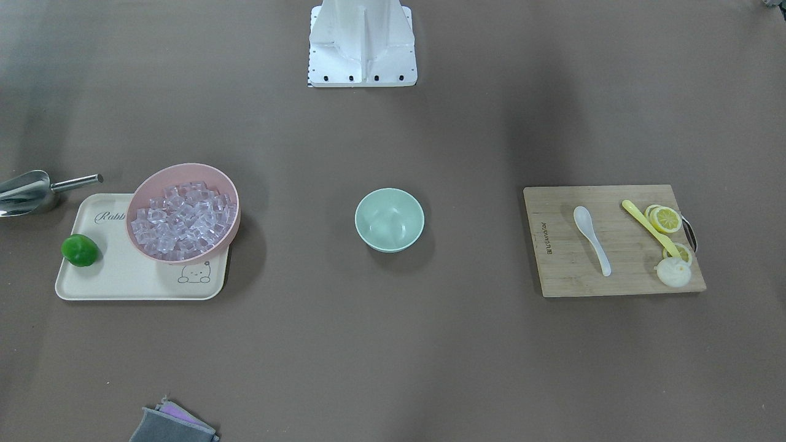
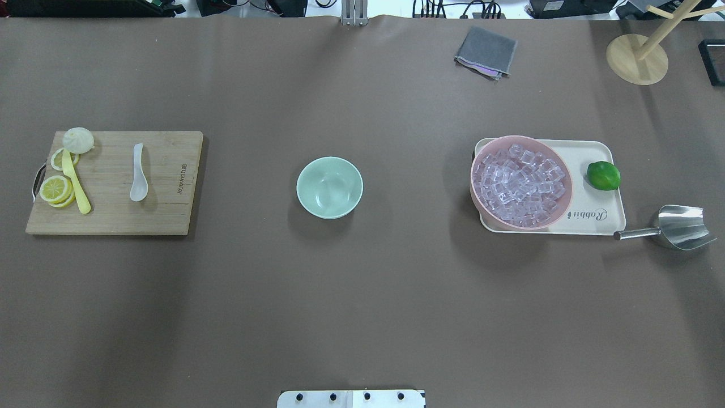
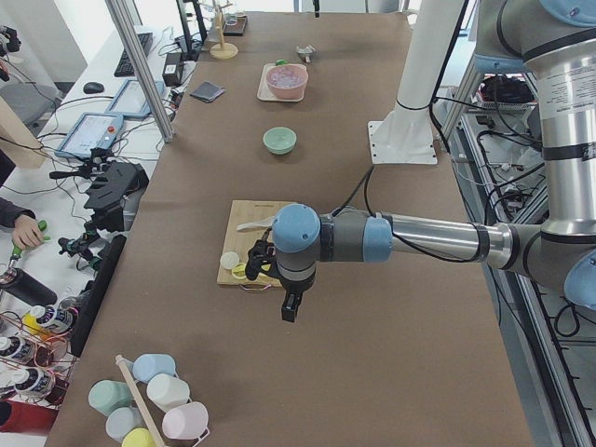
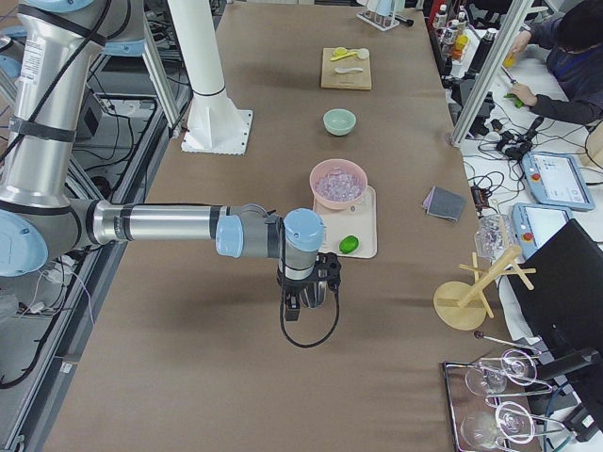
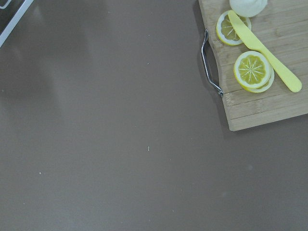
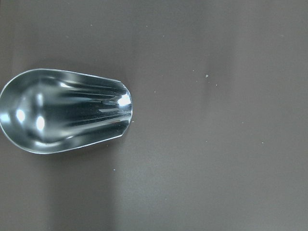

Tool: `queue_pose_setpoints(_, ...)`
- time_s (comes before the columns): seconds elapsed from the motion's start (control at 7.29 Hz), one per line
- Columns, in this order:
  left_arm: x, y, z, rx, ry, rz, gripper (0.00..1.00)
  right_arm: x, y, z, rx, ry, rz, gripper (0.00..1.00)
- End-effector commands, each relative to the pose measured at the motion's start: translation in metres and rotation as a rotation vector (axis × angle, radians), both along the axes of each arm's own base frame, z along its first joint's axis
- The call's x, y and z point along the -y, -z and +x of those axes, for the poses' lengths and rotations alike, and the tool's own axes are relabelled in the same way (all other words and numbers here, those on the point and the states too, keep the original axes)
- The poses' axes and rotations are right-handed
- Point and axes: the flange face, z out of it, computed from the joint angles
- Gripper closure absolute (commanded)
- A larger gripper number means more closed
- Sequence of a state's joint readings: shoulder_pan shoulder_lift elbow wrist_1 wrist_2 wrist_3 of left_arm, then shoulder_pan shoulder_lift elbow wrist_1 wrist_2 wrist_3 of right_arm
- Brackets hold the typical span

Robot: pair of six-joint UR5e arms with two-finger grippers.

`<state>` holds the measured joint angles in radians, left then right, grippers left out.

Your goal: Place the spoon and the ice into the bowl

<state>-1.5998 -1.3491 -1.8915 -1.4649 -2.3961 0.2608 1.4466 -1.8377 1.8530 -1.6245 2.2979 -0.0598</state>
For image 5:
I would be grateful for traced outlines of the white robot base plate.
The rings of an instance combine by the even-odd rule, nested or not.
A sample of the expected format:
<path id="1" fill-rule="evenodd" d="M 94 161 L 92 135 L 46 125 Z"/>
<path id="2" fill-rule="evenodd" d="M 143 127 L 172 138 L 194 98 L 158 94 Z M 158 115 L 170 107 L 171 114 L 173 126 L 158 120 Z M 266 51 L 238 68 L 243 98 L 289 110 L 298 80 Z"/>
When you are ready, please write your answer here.
<path id="1" fill-rule="evenodd" d="M 2 47 L 33 0 L 0 0 L 0 46 Z"/>

